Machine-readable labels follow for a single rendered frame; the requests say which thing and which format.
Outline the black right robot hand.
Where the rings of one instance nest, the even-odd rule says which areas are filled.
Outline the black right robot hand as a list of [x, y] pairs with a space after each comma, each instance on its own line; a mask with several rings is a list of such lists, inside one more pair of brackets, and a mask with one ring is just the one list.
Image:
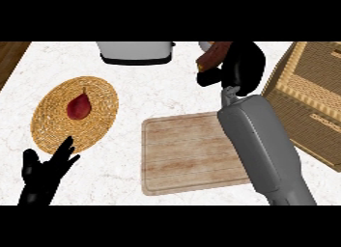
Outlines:
[[228, 52], [218, 67], [196, 73], [196, 83], [206, 87], [239, 87], [236, 96], [246, 96], [261, 81], [265, 66], [264, 53], [252, 41], [231, 41]]

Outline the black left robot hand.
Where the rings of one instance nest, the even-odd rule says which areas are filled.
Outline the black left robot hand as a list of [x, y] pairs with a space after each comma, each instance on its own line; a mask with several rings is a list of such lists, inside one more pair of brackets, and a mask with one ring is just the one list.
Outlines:
[[47, 206], [53, 200], [60, 180], [79, 155], [69, 157], [73, 152], [72, 137], [68, 136], [59, 145], [50, 159], [39, 162], [32, 149], [22, 152], [20, 178], [23, 188], [19, 206]]

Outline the reddish brown sweet potato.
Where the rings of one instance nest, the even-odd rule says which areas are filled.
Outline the reddish brown sweet potato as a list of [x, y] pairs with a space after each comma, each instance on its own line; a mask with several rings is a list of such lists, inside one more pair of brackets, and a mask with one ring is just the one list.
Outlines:
[[196, 58], [194, 63], [197, 71], [203, 72], [222, 63], [228, 48], [231, 45], [230, 41], [200, 41], [197, 43], [202, 55]]

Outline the wicker basket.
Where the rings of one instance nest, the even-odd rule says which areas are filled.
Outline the wicker basket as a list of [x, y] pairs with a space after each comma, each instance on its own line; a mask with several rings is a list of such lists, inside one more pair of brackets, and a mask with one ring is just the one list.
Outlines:
[[289, 45], [261, 96], [293, 145], [341, 172], [341, 41]]

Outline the wooden cutting board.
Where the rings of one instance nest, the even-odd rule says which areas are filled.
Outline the wooden cutting board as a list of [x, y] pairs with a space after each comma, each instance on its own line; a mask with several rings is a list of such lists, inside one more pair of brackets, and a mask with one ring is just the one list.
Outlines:
[[214, 112], [141, 123], [141, 190], [147, 196], [248, 183]]

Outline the round woven wicker placemat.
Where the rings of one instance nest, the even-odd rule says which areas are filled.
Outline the round woven wicker placemat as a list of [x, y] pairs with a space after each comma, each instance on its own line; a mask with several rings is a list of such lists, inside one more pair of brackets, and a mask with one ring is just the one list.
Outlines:
[[29, 133], [38, 149], [53, 154], [70, 137], [73, 151], [87, 150], [106, 135], [116, 111], [116, 93], [101, 78], [68, 79], [44, 95], [32, 113]]

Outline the red pear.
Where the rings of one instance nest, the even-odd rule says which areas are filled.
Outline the red pear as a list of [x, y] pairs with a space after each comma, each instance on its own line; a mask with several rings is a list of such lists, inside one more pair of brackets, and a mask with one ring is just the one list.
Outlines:
[[91, 104], [85, 93], [81, 93], [79, 96], [68, 103], [65, 111], [70, 120], [82, 120], [88, 116]]

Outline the white appliance with black base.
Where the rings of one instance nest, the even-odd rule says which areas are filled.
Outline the white appliance with black base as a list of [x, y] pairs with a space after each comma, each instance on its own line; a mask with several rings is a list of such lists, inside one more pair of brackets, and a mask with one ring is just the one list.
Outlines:
[[171, 41], [97, 41], [103, 62], [121, 66], [166, 64], [172, 46]]

